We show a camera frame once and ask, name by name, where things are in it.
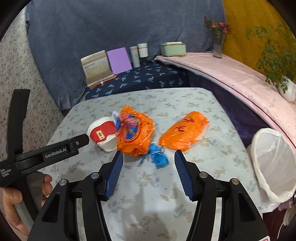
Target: white flower pot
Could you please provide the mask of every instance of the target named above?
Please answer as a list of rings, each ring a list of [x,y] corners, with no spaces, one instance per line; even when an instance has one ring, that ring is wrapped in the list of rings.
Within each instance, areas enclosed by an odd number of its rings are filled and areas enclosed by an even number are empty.
[[[283,78],[287,80],[288,90],[284,93],[283,89],[279,88],[279,92],[286,101],[293,102],[296,99],[296,84],[286,76],[283,76]]]

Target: silver bolt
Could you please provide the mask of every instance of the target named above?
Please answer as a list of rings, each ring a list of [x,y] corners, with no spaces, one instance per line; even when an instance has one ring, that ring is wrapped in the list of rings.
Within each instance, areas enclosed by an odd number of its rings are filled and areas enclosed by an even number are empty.
[[[62,179],[62,180],[59,181],[59,184],[61,186],[66,185],[66,183],[67,183],[67,180],[66,179]]]
[[[231,182],[232,182],[234,185],[239,184],[239,180],[236,179],[236,178],[233,178],[233,179],[231,180]]]
[[[201,173],[200,173],[200,177],[201,177],[201,178],[207,178],[207,173],[205,173],[205,172],[201,172]]]
[[[91,178],[92,179],[96,179],[96,178],[98,178],[99,177],[99,174],[97,173],[97,172],[93,172],[92,174],[91,174]]]

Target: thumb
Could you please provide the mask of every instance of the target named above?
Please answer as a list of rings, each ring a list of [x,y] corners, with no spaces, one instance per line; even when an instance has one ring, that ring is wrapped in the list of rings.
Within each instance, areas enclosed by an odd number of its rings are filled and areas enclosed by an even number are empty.
[[[14,188],[3,188],[3,207],[7,221],[17,230],[28,236],[29,231],[25,227],[14,207],[14,204],[21,202],[22,194],[19,190]]]

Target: blue patterned cloth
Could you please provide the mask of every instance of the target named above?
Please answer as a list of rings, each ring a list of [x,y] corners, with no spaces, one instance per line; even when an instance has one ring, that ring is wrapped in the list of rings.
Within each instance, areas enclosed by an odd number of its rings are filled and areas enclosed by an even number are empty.
[[[177,87],[189,87],[184,69],[164,65],[160,62],[150,62],[148,65],[118,74],[114,80],[88,89],[85,99],[146,89]]]

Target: finger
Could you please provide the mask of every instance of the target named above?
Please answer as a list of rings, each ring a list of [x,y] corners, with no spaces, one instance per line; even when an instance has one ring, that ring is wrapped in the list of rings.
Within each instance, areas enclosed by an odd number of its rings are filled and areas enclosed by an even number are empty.
[[[15,227],[17,230],[22,232],[24,235],[29,235],[29,231],[25,227],[24,223],[20,219],[14,204],[22,202],[22,194],[20,191],[14,188],[3,189],[3,207],[7,221]]]
[[[52,182],[52,176],[48,174],[44,174],[44,182],[45,183],[51,183]]]
[[[50,183],[43,183],[42,191],[44,196],[49,195],[52,192],[52,185]]]
[[[42,200],[41,200],[41,206],[44,205],[44,203],[46,202],[46,200],[47,200],[47,197],[43,197],[43,198],[42,198]]]

